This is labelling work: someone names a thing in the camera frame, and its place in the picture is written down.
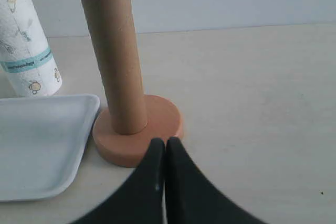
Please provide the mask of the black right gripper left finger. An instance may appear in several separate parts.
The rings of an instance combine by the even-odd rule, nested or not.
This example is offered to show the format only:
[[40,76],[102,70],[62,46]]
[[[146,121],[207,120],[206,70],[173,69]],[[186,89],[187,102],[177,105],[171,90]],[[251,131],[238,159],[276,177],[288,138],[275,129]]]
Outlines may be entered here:
[[73,223],[163,223],[165,145],[150,141],[138,167],[96,208]]

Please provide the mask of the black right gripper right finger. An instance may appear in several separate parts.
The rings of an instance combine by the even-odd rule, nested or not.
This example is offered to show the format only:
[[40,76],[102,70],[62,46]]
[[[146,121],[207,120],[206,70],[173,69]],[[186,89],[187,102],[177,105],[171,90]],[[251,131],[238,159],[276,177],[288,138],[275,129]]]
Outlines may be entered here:
[[166,143],[165,204],[168,223],[264,223],[220,192],[178,137]]

